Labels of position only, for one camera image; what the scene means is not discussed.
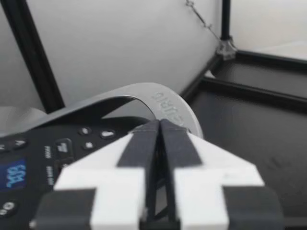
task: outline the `electronic device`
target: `electronic device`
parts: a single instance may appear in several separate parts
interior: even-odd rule
[[[139,99],[157,118],[102,117]],[[252,163],[202,139],[173,91],[126,86],[0,139],[0,229],[283,229]],[[154,219],[157,181],[168,221]]]
[[[63,167],[148,122],[141,117],[102,119],[132,101],[202,136],[190,107],[175,92],[140,83],[103,93],[19,126],[0,138],[0,229],[27,229],[40,198],[53,189]]]

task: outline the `black frame bar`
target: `black frame bar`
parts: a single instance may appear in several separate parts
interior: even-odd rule
[[[231,10],[231,0],[223,0],[222,35],[221,35],[221,40],[223,41],[227,41],[231,38],[230,36],[230,10]]]
[[[0,1],[45,111],[65,107],[26,1]]]

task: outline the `black aluminum frame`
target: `black aluminum frame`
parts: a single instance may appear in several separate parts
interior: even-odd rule
[[[26,1],[0,1],[45,111],[65,107]]]

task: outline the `black surface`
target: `black surface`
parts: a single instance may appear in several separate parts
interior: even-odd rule
[[[1,0],[18,47],[47,113],[64,107],[56,80],[25,0]]]
[[[283,213],[267,187],[223,187],[228,230],[283,230]]]
[[[203,89],[189,103],[207,141],[256,164],[287,218],[307,217],[306,114]]]
[[[213,71],[218,80],[307,98],[307,65],[273,63],[267,59],[252,59],[237,55]]]
[[[199,88],[206,88],[213,92],[228,93],[247,101],[252,100],[274,107],[287,108],[293,112],[307,112],[307,98],[206,77],[202,79]]]
[[[36,230],[91,230],[95,189],[46,194],[35,216]]]

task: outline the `gray plastic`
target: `gray plastic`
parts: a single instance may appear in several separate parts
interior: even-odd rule
[[[179,126],[188,128],[192,134],[203,138],[201,126],[189,105],[170,88],[157,83],[132,84],[97,95],[51,113],[33,123],[21,124],[15,127],[11,134],[25,132],[86,106],[118,97],[137,99],[152,111],[156,119],[166,118]]]

